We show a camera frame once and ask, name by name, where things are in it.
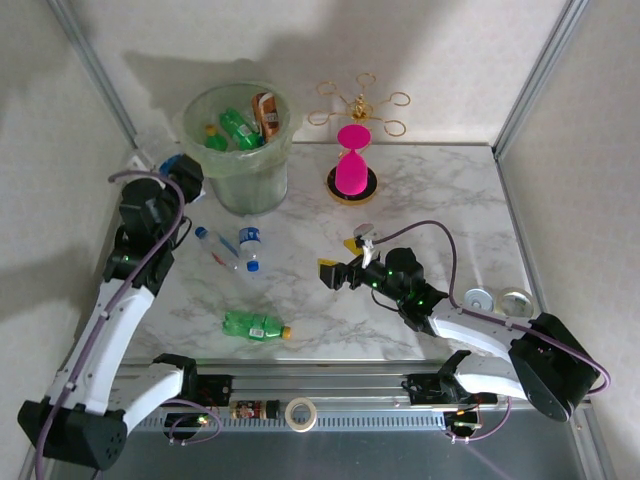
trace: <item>white wall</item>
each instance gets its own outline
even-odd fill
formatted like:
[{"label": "white wall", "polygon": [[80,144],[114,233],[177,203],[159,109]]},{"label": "white wall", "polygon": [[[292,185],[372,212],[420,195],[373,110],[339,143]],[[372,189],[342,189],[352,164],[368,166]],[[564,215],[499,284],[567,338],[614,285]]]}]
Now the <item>white wall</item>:
[{"label": "white wall", "polygon": [[504,160],[550,311],[608,367],[594,398],[620,480],[639,478],[640,4],[592,0]]},{"label": "white wall", "polygon": [[[406,142],[492,142],[565,0],[74,0],[137,128],[212,85],[267,78],[307,113],[329,108],[324,80],[352,95],[379,78],[413,103],[389,111]],[[308,124],[299,141],[335,141]],[[379,140],[392,140],[384,134]]]},{"label": "white wall", "polygon": [[128,146],[46,2],[0,14],[0,478],[28,441],[16,421],[39,401],[93,306]]}]

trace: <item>plastic bottle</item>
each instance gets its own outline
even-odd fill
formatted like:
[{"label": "plastic bottle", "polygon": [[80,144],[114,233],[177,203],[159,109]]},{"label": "plastic bottle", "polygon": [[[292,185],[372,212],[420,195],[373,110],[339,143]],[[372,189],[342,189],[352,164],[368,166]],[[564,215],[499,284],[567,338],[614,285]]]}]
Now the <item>plastic bottle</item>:
[{"label": "plastic bottle", "polygon": [[220,114],[220,125],[240,150],[253,150],[262,145],[260,135],[251,130],[249,123],[233,108]]},{"label": "plastic bottle", "polygon": [[230,270],[238,269],[238,251],[222,235],[204,227],[196,228],[194,233],[202,248],[210,252],[216,262]]},{"label": "plastic bottle", "polygon": [[212,148],[213,150],[218,150],[219,152],[224,152],[229,146],[227,139],[218,133],[218,129],[215,125],[207,125],[204,128],[205,133],[207,134],[204,146]]},{"label": "plastic bottle", "polygon": [[222,331],[232,337],[244,337],[259,342],[291,338],[291,327],[283,325],[279,318],[259,313],[227,312],[222,322]]},{"label": "plastic bottle", "polygon": [[247,270],[257,272],[260,269],[258,253],[262,250],[260,230],[257,227],[245,227],[238,234],[240,255],[247,261]]}]

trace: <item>green plastic bottle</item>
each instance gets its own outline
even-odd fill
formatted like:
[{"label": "green plastic bottle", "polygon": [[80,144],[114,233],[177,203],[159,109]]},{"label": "green plastic bottle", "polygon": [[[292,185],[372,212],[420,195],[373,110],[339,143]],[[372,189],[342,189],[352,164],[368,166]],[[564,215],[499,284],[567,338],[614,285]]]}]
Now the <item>green plastic bottle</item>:
[{"label": "green plastic bottle", "polygon": [[233,108],[220,114],[220,125],[240,150],[253,150],[261,146],[260,135],[251,130],[247,121]]},{"label": "green plastic bottle", "polygon": [[227,312],[222,322],[222,331],[232,337],[244,337],[259,342],[291,338],[291,327],[284,326],[276,317],[259,313]]},{"label": "green plastic bottle", "polygon": [[218,150],[219,152],[224,152],[229,144],[227,143],[227,139],[218,133],[218,129],[215,125],[207,125],[204,127],[205,132],[207,134],[207,138],[204,141],[204,146],[207,148],[212,148],[213,150]]}]

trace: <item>green bottle label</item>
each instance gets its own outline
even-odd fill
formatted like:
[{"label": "green bottle label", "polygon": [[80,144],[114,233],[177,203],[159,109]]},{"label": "green bottle label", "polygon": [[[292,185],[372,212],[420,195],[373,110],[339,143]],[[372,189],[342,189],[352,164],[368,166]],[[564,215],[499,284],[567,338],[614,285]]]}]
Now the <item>green bottle label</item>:
[{"label": "green bottle label", "polygon": [[249,336],[253,338],[264,338],[264,330],[261,328],[249,329]]},{"label": "green bottle label", "polygon": [[251,129],[249,127],[247,127],[246,125],[240,125],[238,127],[238,131],[240,132],[240,134],[244,137],[248,137],[249,135],[251,135]]}]

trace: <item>cable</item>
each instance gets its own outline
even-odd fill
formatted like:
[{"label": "cable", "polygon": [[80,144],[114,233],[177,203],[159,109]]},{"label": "cable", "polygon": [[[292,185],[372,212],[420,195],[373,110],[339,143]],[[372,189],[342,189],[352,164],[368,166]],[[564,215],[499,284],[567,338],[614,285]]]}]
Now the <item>cable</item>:
[{"label": "cable", "polygon": [[493,427],[487,433],[483,433],[479,437],[458,437],[453,432],[446,432],[445,435],[447,437],[451,438],[451,443],[455,443],[457,438],[464,438],[464,442],[465,443],[477,442],[478,440],[484,440],[485,438],[490,437],[491,435],[496,433],[498,430],[500,430],[504,426],[505,423],[507,423],[507,420],[509,420],[509,416],[511,415],[511,407],[512,406],[513,406],[513,402],[511,400],[511,397],[507,397],[507,410],[504,412],[504,417],[502,417],[502,420],[500,420],[500,423],[498,423],[495,427]]},{"label": "cable", "polygon": [[191,231],[191,227],[193,227],[193,221],[189,217],[187,217],[186,215],[184,217],[182,217],[182,221],[180,222],[180,226],[184,225],[185,222],[189,222],[189,226],[187,227],[185,232],[182,234],[182,237],[180,237],[180,240],[178,240],[176,242],[176,244],[173,246],[172,250],[175,250],[180,245],[182,245],[182,242],[184,242],[184,239],[187,238],[187,235]]},{"label": "cable", "polygon": [[162,180],[171,188],[173,188],[176,191],[176,195],[178,196],[178,203],[179,203],[178,212],[176,214],[176,218],[174,219],[167,233],[165,233],[162,236],[162,238],[160,238],[160,240],[158,240],[158,242],[153,247],[151,247],[151,249],[147,252],[147,254],[142,258],[142,260],[140,260],[140,263],[138,264],[138,266],[133,269],[133,271],[122,283],[120,288],[118,288],[116,293],[113,294],[113,297],[111,297],[111,300],[107,302],[107,305],[104,307],[104,310],[102,311],[102,313],[100,313],[100,316],[96,321],[96,324],[94,325],[93,329],[91,330],[91,333],[89,334],[89,337],[87,338],[87,342],[82,347],[82,350],[80,351],[80,355],[78,355],[78,361],[76,362],[76,364],[71,370],[71,374],[69,375],[69,381],[67,382],[67,385],[62,389],[62,392],[60,393],[58,400],[54,404],[53,408],[49,412],[49,415],[47,416],[47,419],[42,425],[42,430],[40,430],[40,435],[38,436],[38,441],[36,442],[36,461],[35,461],[36,480],[44,480],[45,478],[44,465],[43,465],[44,446],[47,440],[47,436],[49,435],[49,431],[51,430],[51,427],[53,425],[53,420],[55,419],[56,415],[62,408],[62,405],[64,404],[64,402],[67,400],[67,398],[73,391],[74,385],[78,380],[78,377],[82,372],[82,369],[87,363],[91,350],[93,349],[93,346],[95,345],[98,339],[98,336],[100,335],[100,332],[104,327],[105,322],[109,318],[111,311],[116,307],[118,302],[120,302],[120,300],[122,299],[124,294],[127,292],[127,290],[129,289],[129,287],[131,286],[135,278],[140,273],[140,271],[145,267],[145,265],[149,262],[149,260],[156,254],[156,252],[160,250],[162,245],[164,245],[171,238],[171,235],[173,235],[176,229],[180,226],[180,222],[182,221],[185,200],[184,200],[184,195],[182,193],[182,190],[180,190],[180,187],[176,182],[174,182],[168,177],[165,177],[164,175],[160,175],[159,173],[155,173],[155,172],[127,170],[127,171],[118,172],[111,175],[109,177],[109,183],[115,182],[118,178],[128,177],[131,175],[140,175],[143,177],[157,178],[159,180]]},{"label": "cable", "polygon": [[510,328],[510,329],[514,329],[514,330],[518,330],[520,332],[524,332],[524,333],[528,333],[530,335],[533,335],[534,337],[539,338],[540,340],[542,340],[543,342],[548,343],[549,345],[562,350],[565,353],[568,353],[569,355],[571,355],[574,358],[577,358],[578,360],[586,363],[587,365],[589,365],[591,368],[597,370],[598,372],[600,372],[600,374],[602,374],[602,385],[600,385],[599,387],[596,387],[592,390],[589,390],[587,393],[593,395],[596,393],[600,393],[600,392],[604,392],[607,388],[609,388],[609,386],[611,385],[611,375],[609,374],[609,372],[602,366],[600,365],[598,362],[596,362],[595,360],[593,360],[592,358],[590,358],[589,356],[583,354],[582,352],[579,352],[578,350],[569,347],[568,345],[565,345],[564,343],[559,342],[558,340],[556,340],[555,338],[551,338],[548,335],[545,335],[544,333],[540,333],[537,330],[533,330],[531,328],[528,327],[524,327],[522,325],[518,325],[518,324],[507,324],[506,321],[504,320],[500,320],[499,318],[494,318],[491,317],[489,315],[483,315],[482,313],[478,313],[478,312],[474,312],[471,310],[467,310],[466,308],[461,307],[460,305],[458,305],[458,303],[455,301],[454,297],[453,297],[453,289],[455,287],[455,282],[456,282],[456,272],[458,270],[458,251],[456,249],[456,244],[455,241],[453,240],[453,236],[451,235],[451,232],[449,231],[449,229],[447,227],[445,227],[442,223],[436,221],[436,220],[423,220],[421,222],[416,222],[413,223],[411,225],[409,225],[408,227],[405,227],[401,230],[398,230],[396,233],[392,233],[389,236],[386,236],[384,238],[378,239],[378,240],[374,240],[373,244],[374,245],[379,245],[381,243],[387,242],[389,240],[392,240],[400,235],[402,235],[403,233],[408,232],[409,230],[412,230],[416,227],[420,227],[422,225],[435,225],[437,227],[440,227],[440,229],[442,229],[442,231],[444,231],[444,233],[447,235],[447,238],[449,239],[449,244],[451,245],[451,254],[452,254],[452,262],[451,262],[451,282],[449,282],[449,301],[451,302],[451,305],[454,308],[458,308],[462,311],[462,313],[466,313],[467,315],[471,315],[472,317],[476,317],[479,318],[480,320],[485,320],[487,322],[491,322],[493,324],[496,325],[500,325],[503,326],[505,328]]},{"label": "cable", "polygon": [[411,387],[413,387],[414,385],[409,385],[409,382],[407,382],[406,380],[404,382],[400,382],[400,387],[402,387],[403,390],[407,391],[408,393],[413,393],[414,395],[418,395],[419,397],[423,397],[426,398],[428,400],[432,400],[434,396],[441,394],[442,392],[440,390],[429,390],[428,392],[430,393],[425,393],[425,392],[421,392],[419,390],[415,390]]},{"label": "cable", "polygon": [[[214,438],[216,438],[220,432],[222,431],[222,422],[220,421],[220,417],[218,416],[217,413],[214,413],[212,410],[207,409],[206,407],[192,402],[190,400],[184,400],[181,398],[172,398],[171,400],[167,400],[166,402],[164,402],[162,405],[171,405],[171,404],[175,404],[175,403],[179,403],[181,405],[187,405],[189,407],[195,408],[196,410],[199,410],[200,412],[204,413],[205,415],[208,415],[209,417],[215,419],[216,421],[216,425],[217,425],[217,429],[216,432],[213,435],[210,435],[206,438],[201,438],[199,440],[191,440],[191,441],[187,441],[187,440],[182,440],[181,445],[182,446],[187,446],[187,445],[193,445],[196,443],[204,443],[204,442],[208,442],[209,440],[212,440]],[[171,429],[169,430],[169,442],[171,444],[173,444],[173,440],[174,440],[174,436],[173,434],[175,433],[176,427],[183,422],[184,420],[186,420],[187,418],[189,418],[191,415],[187,414],[187,415],[183,415],[182,417],[180,417],[179,419],[177,419],[175,422],[173,422],[173,424],[171,425]]]},{"label": "cable", "polygon": [[389,307],[388,305],[384,305],[384,304],[380,303],[378,301],[378,299],[376,298],[376,296],[373,294],[373,288],[371,289],[371,299],[373,300],[373,303],[375,303],[379,307],[386,308],[387,310],[389,310],[391,312],[398,313],[400,311],[397,308]]}]

